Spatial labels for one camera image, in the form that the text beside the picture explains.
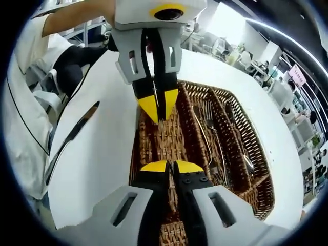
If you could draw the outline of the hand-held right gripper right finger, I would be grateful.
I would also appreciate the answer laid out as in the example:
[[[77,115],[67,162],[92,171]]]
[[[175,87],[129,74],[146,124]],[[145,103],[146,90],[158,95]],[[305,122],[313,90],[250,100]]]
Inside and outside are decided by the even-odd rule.
[[[256,219],[249,203],[215,186],[191,162],[174,162],[178,207],[190,245],[256,245]]]

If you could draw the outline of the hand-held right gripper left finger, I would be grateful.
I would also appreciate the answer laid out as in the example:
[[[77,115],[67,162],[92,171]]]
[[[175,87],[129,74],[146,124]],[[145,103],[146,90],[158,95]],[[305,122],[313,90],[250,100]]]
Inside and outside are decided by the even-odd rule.
[[[93,245],[159,245],[168,204],[169,162],[151,162],[135,180],[121,186],[93,209]]]

